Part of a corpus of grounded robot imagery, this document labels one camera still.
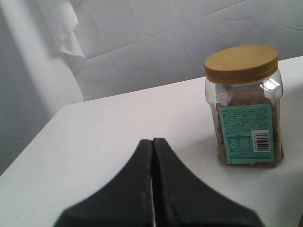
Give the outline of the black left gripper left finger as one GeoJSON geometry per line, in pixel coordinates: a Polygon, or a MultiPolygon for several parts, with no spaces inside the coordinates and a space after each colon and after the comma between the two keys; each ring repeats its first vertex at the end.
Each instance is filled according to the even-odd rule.
{"type": "Polygon", "coordinates": [[[57,227],[152,227],[152,152],[141,140],[121,171],[99,191],[64,210],[57,227]]]}

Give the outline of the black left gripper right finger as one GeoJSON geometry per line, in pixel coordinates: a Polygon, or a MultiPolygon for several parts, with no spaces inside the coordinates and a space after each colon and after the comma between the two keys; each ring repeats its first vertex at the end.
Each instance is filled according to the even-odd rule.
{"type": "Polygon", "coordinates": [[[275,168],[228,167],[205,158],[193,173],[165,139],[153,140],[156,222],[161,227],[297,227],[303,157],[275,168]]]}

